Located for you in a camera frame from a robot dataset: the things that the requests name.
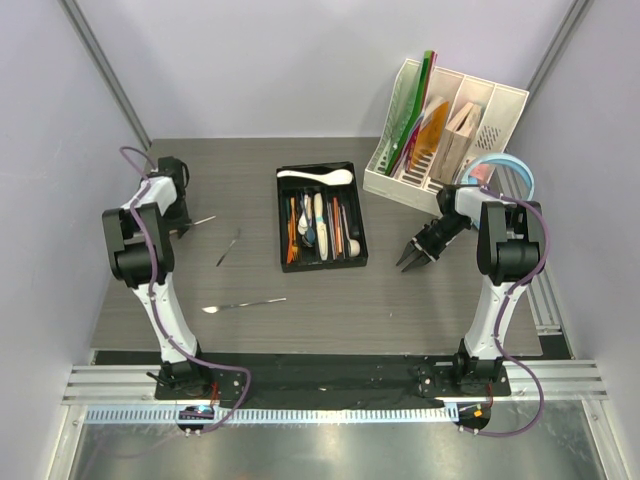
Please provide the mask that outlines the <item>beige wooden spoon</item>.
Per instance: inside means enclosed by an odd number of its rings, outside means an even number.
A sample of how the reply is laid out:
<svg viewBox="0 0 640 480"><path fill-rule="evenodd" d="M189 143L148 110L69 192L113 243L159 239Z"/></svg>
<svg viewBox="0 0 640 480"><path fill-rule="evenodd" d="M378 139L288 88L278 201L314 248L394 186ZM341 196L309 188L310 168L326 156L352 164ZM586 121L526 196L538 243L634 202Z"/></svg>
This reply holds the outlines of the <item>beige wooden spoon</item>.
<svg viewBox="0 0 640 480"><path fill-rule="evenodd" d="M348 255L350 258L355 258L360 254L360 243L355 239L349 239L347 245Z"/></svg>

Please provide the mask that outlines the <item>orange chopstick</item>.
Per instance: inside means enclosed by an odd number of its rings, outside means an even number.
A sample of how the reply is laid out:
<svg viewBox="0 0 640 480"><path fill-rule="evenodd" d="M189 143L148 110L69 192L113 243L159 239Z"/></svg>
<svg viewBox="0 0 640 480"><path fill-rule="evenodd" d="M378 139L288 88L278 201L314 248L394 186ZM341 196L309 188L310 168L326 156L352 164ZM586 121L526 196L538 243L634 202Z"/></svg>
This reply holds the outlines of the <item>orange chopstick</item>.
<svg viewBox="0 0 640 480"><path fill-rule="evenodd" d="M334 212L334 223L335 223L335 234L336 234L336 247L338 251L338 255L344 259L346 257L346 250L344 245L344 234L343 234L343 222L342 222L342 209L337 197L333 198L333 212Z"/></svg>

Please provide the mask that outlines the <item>steel chopstick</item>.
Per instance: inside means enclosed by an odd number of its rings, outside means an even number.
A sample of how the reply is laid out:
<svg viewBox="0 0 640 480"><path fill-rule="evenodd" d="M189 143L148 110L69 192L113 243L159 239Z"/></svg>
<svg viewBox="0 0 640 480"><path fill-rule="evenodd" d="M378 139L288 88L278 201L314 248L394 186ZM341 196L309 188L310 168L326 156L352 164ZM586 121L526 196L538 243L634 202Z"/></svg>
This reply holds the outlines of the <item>steel chopstick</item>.
<svg viewBox="0 0 640 480"><path fill-rule="evenodd" d="M242 302L242 303L236 303L236 304L208 306L208 307L202 307L201 310L204 313L207 313L207 314L216 314L216 313L219 313L219 312L222 312L222 311L226 311L226 310L253 307L253 306L261 306L261 305L269 305L269 304L274 304L274 303L285 302L286 300L287 300L286 297L280 297L280 298L273 298L273 299L253 301L253 302Z"/></svg>

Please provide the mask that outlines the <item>black utensil tray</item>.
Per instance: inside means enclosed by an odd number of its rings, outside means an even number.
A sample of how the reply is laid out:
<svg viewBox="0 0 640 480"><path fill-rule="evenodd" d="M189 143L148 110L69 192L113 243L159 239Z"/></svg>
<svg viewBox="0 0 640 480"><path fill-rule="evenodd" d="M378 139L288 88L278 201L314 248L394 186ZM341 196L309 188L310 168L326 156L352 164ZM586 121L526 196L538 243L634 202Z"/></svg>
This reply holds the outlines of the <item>black utensil tray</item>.
<svg viewBox="0 0 640 480"><path fill-rule="evenodd" d="M367 265L353 163L281 167L276 170L276 190L283 272Z"/></svg>

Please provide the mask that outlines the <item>blue silicone spoon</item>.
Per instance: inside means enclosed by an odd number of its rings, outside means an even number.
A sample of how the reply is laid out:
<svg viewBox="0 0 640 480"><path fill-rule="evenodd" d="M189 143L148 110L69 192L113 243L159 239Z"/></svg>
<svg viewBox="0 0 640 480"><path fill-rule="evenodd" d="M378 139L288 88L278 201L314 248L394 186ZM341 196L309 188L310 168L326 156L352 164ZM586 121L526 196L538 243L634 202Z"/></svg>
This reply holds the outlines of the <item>blue silicone spoon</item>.
<svg viewBox="0 0 640 480"><path fill-rule="evenodd" d="M312 226L311 198L308 194L303 196L303 220L305 227L303 243L308 247L312 247L315 243L315 233Z"/></svg>

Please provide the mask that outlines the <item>beige sheathed knife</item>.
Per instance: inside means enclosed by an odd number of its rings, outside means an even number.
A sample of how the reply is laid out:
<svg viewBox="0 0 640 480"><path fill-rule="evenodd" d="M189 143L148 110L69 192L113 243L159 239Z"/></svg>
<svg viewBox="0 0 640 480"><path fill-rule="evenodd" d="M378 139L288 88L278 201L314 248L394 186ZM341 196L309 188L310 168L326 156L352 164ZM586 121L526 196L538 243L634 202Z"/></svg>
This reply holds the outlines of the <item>beige sheathed knife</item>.
<svg viewBox="0 0 640 480"><path fill-rule="evenodd" d="M316 222L316 236L320 259L326 261L329 254L328 233L324 220L324 202L321 193L314 195L314 214Z"/></svg>

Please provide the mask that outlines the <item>orange plastic utensil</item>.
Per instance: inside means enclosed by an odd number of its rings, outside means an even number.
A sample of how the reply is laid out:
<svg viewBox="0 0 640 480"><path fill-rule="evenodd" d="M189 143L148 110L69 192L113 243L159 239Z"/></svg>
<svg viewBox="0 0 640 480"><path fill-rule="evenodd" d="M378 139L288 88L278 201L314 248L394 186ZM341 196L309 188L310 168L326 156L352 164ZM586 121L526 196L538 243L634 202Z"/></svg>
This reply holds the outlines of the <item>orange plastic utensil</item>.
<svg viewBox="0 0 640 480"><path fill-rule="evenodd" d="M296 238L296 206L295 198L289 199L289 220L288 220L288 249L287 264L292 264L298 256L297 238Z"/></svg>

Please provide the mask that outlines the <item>small white ceramic spoon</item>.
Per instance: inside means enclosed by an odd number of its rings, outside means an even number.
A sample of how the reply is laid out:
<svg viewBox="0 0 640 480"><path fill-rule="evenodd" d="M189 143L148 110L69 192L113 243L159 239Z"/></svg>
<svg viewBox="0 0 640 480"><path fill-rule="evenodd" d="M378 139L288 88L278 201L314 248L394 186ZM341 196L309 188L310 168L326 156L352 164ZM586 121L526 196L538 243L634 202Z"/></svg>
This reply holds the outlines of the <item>small white ceramic spoon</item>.
<svg viewBox="0 0 640 480"><path fill-rule="evenodd" d="M306 215L305 198L306 198L306 195L304 193L301 193L299 195L300 212L299 212L299 219L298 219L298 233L300 234L301 237L304 237L306 235L306 232L308 231L308 228L309 228L307 215Z"/></svg>

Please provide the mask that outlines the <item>wooden chopstick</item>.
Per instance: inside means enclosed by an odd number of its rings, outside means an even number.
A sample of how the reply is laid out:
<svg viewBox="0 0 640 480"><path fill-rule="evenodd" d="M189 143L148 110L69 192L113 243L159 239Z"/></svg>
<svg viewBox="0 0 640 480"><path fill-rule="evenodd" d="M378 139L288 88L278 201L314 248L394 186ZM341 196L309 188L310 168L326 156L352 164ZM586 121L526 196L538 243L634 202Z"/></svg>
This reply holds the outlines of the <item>wooden chopstick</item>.
<svg viewBox="0 0 640 480"><path fill-rule="evenodd" d="M209 222L209 221L212 221L212 220L216 219L216 217L217 217L216 215L209 216L209 217L197 220L197 221L193 221L193 222L189 223L187 226L188 227L195 227L195 226L198 226L198 225L202 225L202 224L204 224L206 222ZM178 229L173 229L173 230L169 231L170 235L176 235L178 233L179 233Z"/></svg>

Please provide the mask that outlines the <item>gold fork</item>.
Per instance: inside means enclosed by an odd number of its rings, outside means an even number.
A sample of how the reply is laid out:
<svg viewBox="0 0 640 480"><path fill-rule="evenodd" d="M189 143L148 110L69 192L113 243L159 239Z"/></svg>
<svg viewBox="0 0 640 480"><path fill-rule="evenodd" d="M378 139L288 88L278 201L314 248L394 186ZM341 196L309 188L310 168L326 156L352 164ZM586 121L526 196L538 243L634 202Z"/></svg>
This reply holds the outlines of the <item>gold fork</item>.
<svg viewBox="0 0 640 480"><path fill-rule="evenodd" d="M290 250L291 250L291 262L296 262L299 260L299 247L298 247L298 241L297 241L297 224L295 220L292 220L290 222Z"/></svg>

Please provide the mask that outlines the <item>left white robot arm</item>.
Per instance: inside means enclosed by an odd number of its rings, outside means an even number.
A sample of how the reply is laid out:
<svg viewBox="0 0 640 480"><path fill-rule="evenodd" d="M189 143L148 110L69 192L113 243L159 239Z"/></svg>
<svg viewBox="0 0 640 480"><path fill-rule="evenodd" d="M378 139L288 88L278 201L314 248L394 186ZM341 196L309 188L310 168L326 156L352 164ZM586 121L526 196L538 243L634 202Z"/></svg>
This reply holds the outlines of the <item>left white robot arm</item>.
<svg viewBox="0 0 640 480"><path fill-rule="evenodd" d="M201 349L175 293L170 239L173 231L183 235L191 227L189 180L186 163L161 157L131 200L103 212L102 224L111 271L143 305L160 345L160 372L151 377L161 387L200 399L211 391L213 375L194 361Z"/></svg>

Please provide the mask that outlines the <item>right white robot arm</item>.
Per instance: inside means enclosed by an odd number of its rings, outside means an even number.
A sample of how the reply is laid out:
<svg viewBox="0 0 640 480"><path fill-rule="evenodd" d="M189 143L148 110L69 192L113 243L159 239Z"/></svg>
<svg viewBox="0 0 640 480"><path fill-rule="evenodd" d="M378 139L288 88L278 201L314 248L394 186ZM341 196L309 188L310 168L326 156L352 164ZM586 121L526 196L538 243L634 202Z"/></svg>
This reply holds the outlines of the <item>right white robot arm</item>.
<svg viewBox="0 0 640 480"><path fill-rule="evenodd" d="M435 262L464 230L478 228L476 260L483 276L473 322L450 366L423 374L425 396L480 396L500 382L504 338L520 296L544 269L548 230L540 205L485 187L446 185L436 195L441 216L407 243L397 264L405 272Z"/></svg>

